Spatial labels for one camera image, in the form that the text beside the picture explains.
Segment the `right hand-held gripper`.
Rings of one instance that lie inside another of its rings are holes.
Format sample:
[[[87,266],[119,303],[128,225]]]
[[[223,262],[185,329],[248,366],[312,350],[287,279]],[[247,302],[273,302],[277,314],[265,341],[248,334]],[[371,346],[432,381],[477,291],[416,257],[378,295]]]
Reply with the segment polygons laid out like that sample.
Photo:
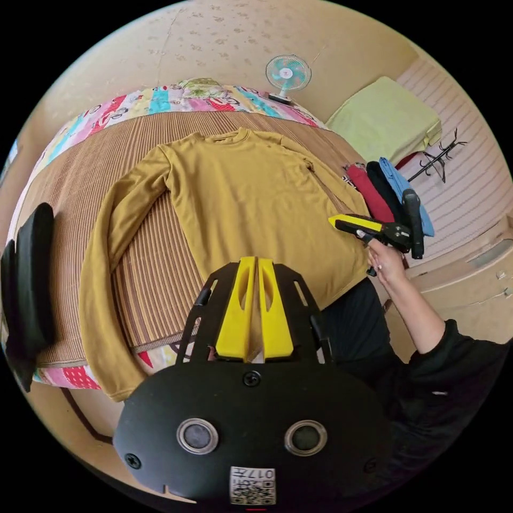
[[[368,216],[350,214],[330,217],[328,221],[335,229],[354,235],[365,244],[376,239],[401,253],[408,253],[412,246],[409,229],[397,223],[381,223]]]

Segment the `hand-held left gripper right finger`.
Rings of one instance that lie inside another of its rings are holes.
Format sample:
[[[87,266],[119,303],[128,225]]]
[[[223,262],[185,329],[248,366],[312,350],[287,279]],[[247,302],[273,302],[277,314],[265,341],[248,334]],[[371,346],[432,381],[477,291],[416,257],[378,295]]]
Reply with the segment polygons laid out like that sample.
[[[290,357],[293,342],[271,259],[258,259],[258,280],[263,357]]]

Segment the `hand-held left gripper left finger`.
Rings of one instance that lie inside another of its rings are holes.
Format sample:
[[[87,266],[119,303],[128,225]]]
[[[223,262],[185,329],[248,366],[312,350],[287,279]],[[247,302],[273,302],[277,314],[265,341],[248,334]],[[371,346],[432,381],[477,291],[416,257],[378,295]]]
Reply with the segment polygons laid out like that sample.
[[[247,256],[241,258],[235,268],[215,345],[217,355],[222,359],[248,358],[256,264],[256,257]]]

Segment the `person's right hand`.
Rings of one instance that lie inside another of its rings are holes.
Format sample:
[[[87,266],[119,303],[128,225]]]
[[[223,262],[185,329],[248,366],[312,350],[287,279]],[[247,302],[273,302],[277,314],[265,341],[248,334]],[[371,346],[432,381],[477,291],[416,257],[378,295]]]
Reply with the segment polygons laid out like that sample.
[[[402,253],[376,239],[372,239],[367,248],[368,263],[376,271],[378,280],[387,292],[406,282]]]

